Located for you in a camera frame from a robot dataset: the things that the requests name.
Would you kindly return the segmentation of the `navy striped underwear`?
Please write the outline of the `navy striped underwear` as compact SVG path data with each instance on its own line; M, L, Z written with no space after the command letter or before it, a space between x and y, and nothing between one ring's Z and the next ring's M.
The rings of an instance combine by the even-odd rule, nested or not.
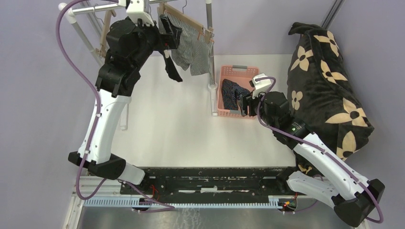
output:
M224 109L226 110L238 110L238 100L240 95L249 94L250 91L239 84L224 79L221 86L222 100Z

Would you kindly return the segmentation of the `black underwear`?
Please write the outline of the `black underwear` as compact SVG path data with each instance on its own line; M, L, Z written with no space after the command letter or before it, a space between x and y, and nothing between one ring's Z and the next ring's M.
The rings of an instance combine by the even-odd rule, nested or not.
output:
M180 75L176 69L176 66L170 57L168 50L163 51L163 57L164 57L164 61L165 61L165 70L168 74L168 77L179 83L182 82L183 79L180 77Z

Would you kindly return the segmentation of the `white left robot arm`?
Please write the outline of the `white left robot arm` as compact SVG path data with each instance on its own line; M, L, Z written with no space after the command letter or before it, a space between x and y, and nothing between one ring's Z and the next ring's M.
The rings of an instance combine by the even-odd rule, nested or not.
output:
M84 142L68 155L69 162L83 166L97 177L130 182L139 194L149 191L145 171L114 155L112 141L124 107L131 102L133 89L141 77L140 70L153 52L164 57L169 78L182 81L168 53L179 47L181 33L182 29L164 14L151 26L130 19L111 25L106 36L109 50L96 80L98 97L93 116Z

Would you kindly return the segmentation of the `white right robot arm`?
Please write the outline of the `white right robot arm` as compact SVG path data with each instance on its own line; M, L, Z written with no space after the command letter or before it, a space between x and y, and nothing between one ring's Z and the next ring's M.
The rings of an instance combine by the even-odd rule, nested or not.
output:
M379 206L385 190L378 180L369 180L338 158L302 120L294 117L281 92L243 93L237 102L242 116L256 116L272 130L276 139L307 160L327 182L310 177L299 169L287 168L276 181L281 194L305 194L331 207L347 225L358 227L364 220L382 223Z

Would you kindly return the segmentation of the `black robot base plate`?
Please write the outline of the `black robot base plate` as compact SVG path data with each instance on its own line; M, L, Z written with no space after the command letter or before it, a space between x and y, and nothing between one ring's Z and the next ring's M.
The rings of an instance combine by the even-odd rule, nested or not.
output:
M283 173L287 167L146 167L139 185L121 186L123 195L137 189L166 204L266 203L268 196L292 196Z

